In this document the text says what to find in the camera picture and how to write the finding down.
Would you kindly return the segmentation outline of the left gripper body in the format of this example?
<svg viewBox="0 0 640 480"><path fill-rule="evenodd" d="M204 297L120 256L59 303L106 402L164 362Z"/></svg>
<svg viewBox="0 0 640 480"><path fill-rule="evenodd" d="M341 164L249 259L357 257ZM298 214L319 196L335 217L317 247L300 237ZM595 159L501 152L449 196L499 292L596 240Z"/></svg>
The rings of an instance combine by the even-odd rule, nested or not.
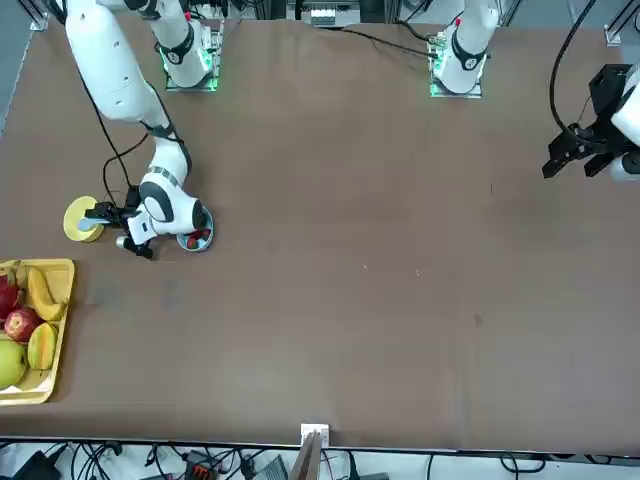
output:
<svg viewBox="0 0 640 480"><path fill-rule="evenodd" d="M589 82L591 101L596 115L592 131L604 131L611 124L623 96L630 64L605 64Z"/></svg>

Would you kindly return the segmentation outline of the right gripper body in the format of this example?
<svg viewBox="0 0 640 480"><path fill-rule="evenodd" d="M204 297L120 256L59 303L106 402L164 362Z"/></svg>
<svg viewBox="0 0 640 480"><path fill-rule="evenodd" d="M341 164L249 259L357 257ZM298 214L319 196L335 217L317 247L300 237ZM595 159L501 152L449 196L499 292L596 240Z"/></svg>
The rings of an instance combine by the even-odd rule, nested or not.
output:
<svg viewBox="0 0 640 480"><path fill-rule="evenodd" d="M127 224L129 218L138 214L137 209L141 203L141 197L138 186L129 186L124 205L117 208L119 220L123 225Z"/></svg>

